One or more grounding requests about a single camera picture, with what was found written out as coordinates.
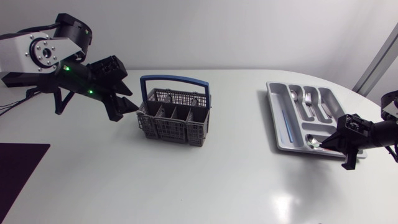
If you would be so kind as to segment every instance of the white wall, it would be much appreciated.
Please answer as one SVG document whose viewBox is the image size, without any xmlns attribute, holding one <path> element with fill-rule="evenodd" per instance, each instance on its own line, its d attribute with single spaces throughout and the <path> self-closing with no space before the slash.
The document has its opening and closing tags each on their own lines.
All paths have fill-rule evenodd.
<svg viewBox="0 0 398 224">
<path fill-rule="evenodd" d="M 352 88 L 398 22 L 398 1 L 0 0 L 0 33 L 51 24 L 59 12 L 93 30 L 87 62 L 273 68 Z"/>
</svg>

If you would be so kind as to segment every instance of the black mat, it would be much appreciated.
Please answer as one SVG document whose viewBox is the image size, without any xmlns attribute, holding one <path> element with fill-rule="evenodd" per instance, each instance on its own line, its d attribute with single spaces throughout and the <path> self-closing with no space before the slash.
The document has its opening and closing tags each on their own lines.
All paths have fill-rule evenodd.
<svg viewBox="0 0 398 224">
<path fill-rule="evenodd" d="M 49 147 L 0 143 L 0 223 Z"/>
</svg>

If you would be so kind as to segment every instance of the black cable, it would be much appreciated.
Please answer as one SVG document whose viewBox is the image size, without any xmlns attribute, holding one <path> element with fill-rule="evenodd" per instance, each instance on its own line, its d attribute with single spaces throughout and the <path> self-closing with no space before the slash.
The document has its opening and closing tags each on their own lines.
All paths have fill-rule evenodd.
<svg viewBox="0 0 398 224">
<path fill-rule="evenodd" d="M 48 25 L 48 26 L 39 26 L 39 27 L 26 28 L 26 29 L 18 31 L 18 33 L 21 33 L 21 32 L 38 32 L 38 31 L 42 31 L 42 30 L 54 29 L 54 28 L 57 28 L 60 24 L 61 24 L 60 22 L 56 22 L 56 23 Z"/>
<path fill-rule="evenodd" d="M 397 154 L 394 153 L 394 151 L 390 148 L 390 146 L 386 146 L 385 148 L 387 149 L 388 152 L 390 152 L 390 154 L 391 154 L 391 156 L 394 158 L 394 160 L 395 160 L 396 162 L 398 162 Z"/>
<path fill-rule="evenodd" d="M 33 94 L 31 97 L 27 97 L 27 98 L 25 98 L 25 99 L 23 99 L 23 100 L 20 100 L 20 101 L 18 101 L 18 103 L 14 104 L 14 105 L 12 105 L 12 106 L 10 106 L 10 107 L 7 107 L 7 109 L 6 109 L 6 108 L 2 108 L 2 109 L 6 109 L 6 110 L 3 111 L 2 113 L 0 113 L 0 116 L 3 115 L 3 114 L 5 114 L 5 113 L 7 113 L 9 110 L 13 109 L 14 107 L 20 105 L 21 103 L 23 103 L 23 102 L 25 102 L 25 101 L 31 99 L 32 97 L 37 96 L 37 95 L 40 94 L 40 93 L 41 93 L 41 92 L 35 93 L 35 94 Z"/>
<path fill-rule="evenodd" d="M 9 103 L 9 104 L 7 104 L 7 105 L 2 105 L 2 106 L 0 106 L 0 107 L 9 106 L 9 105 L 12 105 L 12 104 L 14 104 L 14 103 L 18 103 L 18 102 L 20 102 L 20 100 L 18 100 L 18 101 L 15 101 L 15 102 L 13 102 L 13 103 Z"/>
<path fill-rule="evenodd" d="M 5 107 L 5 108 L 1 108 L 0 110 L 6 110 L 7 108 L 10 108 L 11 106 Z"/>
</svg>

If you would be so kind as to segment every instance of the spoon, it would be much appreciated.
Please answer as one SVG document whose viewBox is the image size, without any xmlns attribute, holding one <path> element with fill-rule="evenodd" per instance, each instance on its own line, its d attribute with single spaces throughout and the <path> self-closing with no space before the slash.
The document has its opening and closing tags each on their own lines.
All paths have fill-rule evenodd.
<svg viewBox="0 0 398 224">
<path fill-rule="evenodd" d="M 307 138 L 307 145 L 312 149 L 318 149 L 321 143 L 318 142 L 311 134 L 305 136 Z"/>
<path fill-rule="evenodd" d="M 296 91 L 291 90 L 291 91 L 290 91 L 290 95 L 291 95 L 291 97 L 293 98 L 293 100 L 294 100 L 295 102 L 297 102 L 297 100 L 299 100 Z"/>
</svg>

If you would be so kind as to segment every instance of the robotic arm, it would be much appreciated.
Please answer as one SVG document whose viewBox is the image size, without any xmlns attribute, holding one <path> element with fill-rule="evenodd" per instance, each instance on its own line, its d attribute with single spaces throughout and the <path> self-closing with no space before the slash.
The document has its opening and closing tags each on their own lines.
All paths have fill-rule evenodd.
<svg viewBox="0 0 398 224">
<path fill-rule="evenodd" d="M 53 37 L 41 32 L 55 28 Z M 53 93 L 55 112 L 62 114 L 78 93 L 103 102 L 109 119 L 119 121 L 124 113 L 138 110 L 126 97 L 116 95 L 132 95 L 122 81 L 127 71 L 116 56 L 82 65 L 91 40 L 91 29 L 65 13 L 52 25 L 0 35 L 0 72 L 11 72 L 3 81 L 22 74 L 35 76 L 29 85 L 36 87 L 27 90 L 27 98 L 37 92 Z M 64 100 L 60 88 L 70 91 Z"/>
<path fill-rule="evenodd" d="M 398 162 L 398 91 L 381 98 L 381 118 L 384 121 L 373 123 L 357 114 L 346 114 L 338 118 L 337 131 L 321 147 L 342 152 L 346 156 L 342 166 L 347 170 L 355 169 L 356 155 L 361 149 L 384 146 Z"/>
</svg>

